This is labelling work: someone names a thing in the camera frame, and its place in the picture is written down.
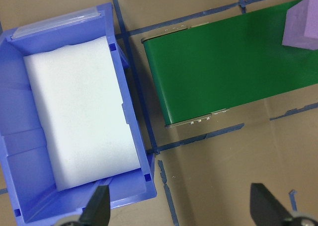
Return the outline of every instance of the purple cube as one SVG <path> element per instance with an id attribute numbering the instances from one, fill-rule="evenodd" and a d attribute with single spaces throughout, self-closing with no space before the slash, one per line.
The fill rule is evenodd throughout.
<path id="1" fill-rule="evenodd" d="M 283 45 L 318 49 L 318 0 L 302 0 L 287 11 Z"/>

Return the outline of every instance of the white foam insert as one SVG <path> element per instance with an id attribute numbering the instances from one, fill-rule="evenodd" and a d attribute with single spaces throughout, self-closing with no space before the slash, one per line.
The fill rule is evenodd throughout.
<path id="1" fill-rule="evenodd" d="M 24 61 L 59 191 L 140 167 L 106 37 Z"/>

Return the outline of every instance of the blue plastic bin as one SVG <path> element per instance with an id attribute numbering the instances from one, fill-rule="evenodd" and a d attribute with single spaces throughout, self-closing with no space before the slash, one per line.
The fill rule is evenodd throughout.
<path id="1" fill-rule="evenodd" d="M 57 192 L 23 56 L 105 35 L 141 168 Z M 0 160 L 18 225 L 51 226 L 60 218 L 81 214 L 98 185 L 109 184 L 111 208 L 156 196 L 154 156 L 144 148 L 125 78 L 127 66 L 115 39 L 110 3 L 0 36 Z"/>

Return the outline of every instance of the green conveyor belt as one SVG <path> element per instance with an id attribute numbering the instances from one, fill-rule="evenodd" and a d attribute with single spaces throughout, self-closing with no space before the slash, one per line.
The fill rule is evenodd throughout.
<path id="1" fill-rule="evenodd" d="M 144 42 L 166 124 L 318 83 L 318 51 L 281 44 L 298 2 Z"/>

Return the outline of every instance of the screw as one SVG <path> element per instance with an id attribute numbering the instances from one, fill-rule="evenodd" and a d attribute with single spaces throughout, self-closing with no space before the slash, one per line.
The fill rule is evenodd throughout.
<path id="1" fill-rule="evenodd" d="M 308 219 L 302 220 L 302 226 L 315 226 L 314 222 Z"/>

